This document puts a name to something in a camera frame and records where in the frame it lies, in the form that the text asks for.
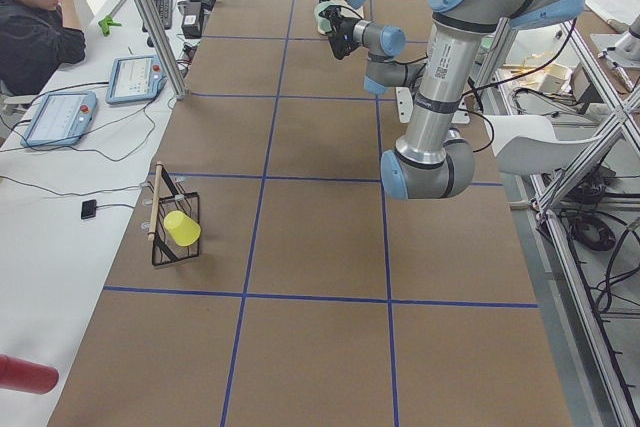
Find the seated person in black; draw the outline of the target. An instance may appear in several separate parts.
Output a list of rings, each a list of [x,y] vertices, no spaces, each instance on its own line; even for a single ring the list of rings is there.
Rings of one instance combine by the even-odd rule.
[[[1,0],[1,92],[41,92],[63,64],[85,59],[74,0]]]

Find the black keyboard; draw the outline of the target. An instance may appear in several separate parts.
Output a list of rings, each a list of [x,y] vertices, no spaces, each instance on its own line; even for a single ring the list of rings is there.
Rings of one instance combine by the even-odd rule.
[[[173,0],[152,0],[158,12],[161,24],[165,30],[172,27]]]

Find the green clamp tool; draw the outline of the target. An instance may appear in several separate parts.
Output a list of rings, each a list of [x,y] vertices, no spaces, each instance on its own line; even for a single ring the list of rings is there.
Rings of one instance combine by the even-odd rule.
[[[98,26],[103,36],[107,37],[111,33],[113,27],[121,27],[122,24],[114,20],[110,15],[106,15],[99,22]]]

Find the near blue teach pendant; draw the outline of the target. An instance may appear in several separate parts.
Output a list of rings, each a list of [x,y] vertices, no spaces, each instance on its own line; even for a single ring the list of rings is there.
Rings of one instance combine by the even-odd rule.
[[[89,130],[97,109],[92,91],[46,94],[21,139],[21,146],[69,147]]]

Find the yellow cup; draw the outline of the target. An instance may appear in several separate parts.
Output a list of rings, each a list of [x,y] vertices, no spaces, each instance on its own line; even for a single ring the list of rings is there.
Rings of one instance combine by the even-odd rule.
[[[173,241],[180,247],[193,245],[201,235],[200,225],[186,213],[179,210],[166,214],[163,226]]]

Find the blue teach pendant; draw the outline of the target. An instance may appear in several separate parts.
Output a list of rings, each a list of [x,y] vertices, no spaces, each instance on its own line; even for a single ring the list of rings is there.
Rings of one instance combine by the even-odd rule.
[[[21,139],[21,146],[69,147],[89,130],[97,109],[92,91],[46,94]]]
[[[157,55],[117,58],[112,64],[106,103],[119,105],[154,100],[166,83]]]

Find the mint green cup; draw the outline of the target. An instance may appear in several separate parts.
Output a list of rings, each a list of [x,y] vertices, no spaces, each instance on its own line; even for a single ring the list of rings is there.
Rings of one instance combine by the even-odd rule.
[[[320,35],[326,36],[331,31],[330,10],[338,7],[340,7],[340,4],[337,2],[323,1],[314,8],[314,18]]]

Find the red thermos bottle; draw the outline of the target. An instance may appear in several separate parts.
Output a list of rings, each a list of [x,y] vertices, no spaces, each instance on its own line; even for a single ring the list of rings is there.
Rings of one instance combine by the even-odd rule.
[[[58,381],[59,372],[53,367],[1,355],[2,389],[42,395],[53,390]]]

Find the white plastic chair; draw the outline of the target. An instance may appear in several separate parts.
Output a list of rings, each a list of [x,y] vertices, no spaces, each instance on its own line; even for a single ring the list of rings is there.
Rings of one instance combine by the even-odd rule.
[[[551,121],[541,115],[487,115],[487,132],[499,171],[530,176],[566,168],[603,134],[579,140],[559,140]]]

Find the aluminium frame post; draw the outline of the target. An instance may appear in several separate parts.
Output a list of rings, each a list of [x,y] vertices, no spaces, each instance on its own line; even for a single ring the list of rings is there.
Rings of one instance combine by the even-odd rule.
[[[184,78],[176,63],[170,41],[165,33],[153,0],[134,0],[138,13],[145,24],[162,67],[178,101],[187,94]]]

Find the far blue teach pendant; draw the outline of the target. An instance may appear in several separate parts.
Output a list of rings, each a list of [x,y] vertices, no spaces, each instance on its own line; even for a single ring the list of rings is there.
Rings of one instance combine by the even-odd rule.
[[[112,64],[106,103],[119,105],[154,100],[166,83],[157,55],[117,58]]]

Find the small black device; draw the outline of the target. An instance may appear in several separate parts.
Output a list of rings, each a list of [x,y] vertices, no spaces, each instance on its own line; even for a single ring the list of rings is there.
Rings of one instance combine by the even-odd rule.
[[[85,200],[81,205],[80,218],[82,220],[88,220],[94,218],[97,213],[98,204],[95,199]]]

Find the black power adapter box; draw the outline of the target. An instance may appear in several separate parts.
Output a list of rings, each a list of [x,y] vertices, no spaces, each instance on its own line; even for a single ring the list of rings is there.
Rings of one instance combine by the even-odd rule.
[[[204,14],[201,2],[186,2],[182,10],[181,29],[186,39],[202,36]]]

